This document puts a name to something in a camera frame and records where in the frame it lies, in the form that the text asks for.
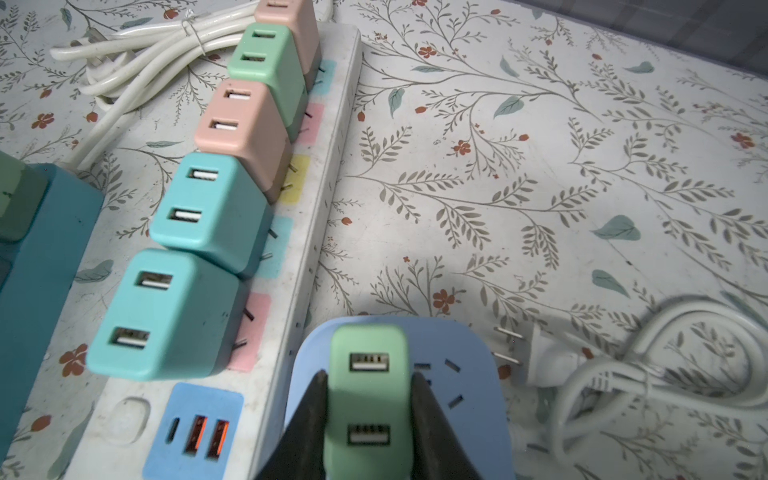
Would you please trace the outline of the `blue square power socket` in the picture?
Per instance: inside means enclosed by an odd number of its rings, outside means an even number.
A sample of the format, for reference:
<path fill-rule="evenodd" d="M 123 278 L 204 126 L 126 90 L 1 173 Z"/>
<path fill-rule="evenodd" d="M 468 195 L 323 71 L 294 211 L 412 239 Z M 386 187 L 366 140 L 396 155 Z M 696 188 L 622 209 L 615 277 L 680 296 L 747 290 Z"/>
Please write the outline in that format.
<path fill-rule="evenodd" d="M 331 338 L 345 324 L 392 323 L 409 339 L 412 370 L 420 372 L 462 449 L 483 479 L 514 479 L 506 403 L 491 351 L 466 325 L 430 317 L 354 316 L 321 324 L 303 341 L 287 394 L 288 425 L 314 374 L 329 366 Z"/>

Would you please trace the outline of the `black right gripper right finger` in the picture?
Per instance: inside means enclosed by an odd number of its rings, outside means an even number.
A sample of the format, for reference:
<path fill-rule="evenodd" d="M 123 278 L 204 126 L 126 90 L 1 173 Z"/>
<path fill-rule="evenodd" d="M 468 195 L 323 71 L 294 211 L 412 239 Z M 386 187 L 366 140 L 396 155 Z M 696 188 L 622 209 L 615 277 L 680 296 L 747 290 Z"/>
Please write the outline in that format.
<path fill-rule="evenodd" d="M 411 378 L 414 463 L 412 479 L 479 479 L 426 378 Z"/>

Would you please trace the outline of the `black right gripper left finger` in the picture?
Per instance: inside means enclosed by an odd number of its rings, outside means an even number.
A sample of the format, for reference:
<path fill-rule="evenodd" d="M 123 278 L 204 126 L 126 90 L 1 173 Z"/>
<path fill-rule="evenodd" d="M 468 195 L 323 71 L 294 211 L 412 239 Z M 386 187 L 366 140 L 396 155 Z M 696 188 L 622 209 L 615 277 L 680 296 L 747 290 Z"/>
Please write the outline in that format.
<path fill-rule="evenodd" d="M 275 451 L 255 479 L 325 479 L 323 448 L 328 375 L 313 377 Z"/>

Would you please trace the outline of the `light green plug adapter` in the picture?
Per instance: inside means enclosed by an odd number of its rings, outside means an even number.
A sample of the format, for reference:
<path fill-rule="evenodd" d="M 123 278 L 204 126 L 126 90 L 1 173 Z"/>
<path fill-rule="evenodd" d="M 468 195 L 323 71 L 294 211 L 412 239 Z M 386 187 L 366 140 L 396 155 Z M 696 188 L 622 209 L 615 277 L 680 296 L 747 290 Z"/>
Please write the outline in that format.
<path fill-rule="evenodd" d="M 45 174 L 1 153 L 1 241 L 20 241 L 28 232 L 48 187 Z"/>

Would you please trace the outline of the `dusty pink plug adapter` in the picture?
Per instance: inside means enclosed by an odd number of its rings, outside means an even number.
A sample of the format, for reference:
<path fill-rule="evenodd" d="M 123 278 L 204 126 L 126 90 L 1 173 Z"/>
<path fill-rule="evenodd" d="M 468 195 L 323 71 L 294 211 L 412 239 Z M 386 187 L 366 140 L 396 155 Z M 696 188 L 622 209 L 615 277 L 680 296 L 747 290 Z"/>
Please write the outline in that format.
<path fill-rule="evenodd" d="M 267 201 L 277 202 L 293 150 L 267 85 L 222 81 L 200 118 L 194 142 L 201 152 L 237 158 Z"/>

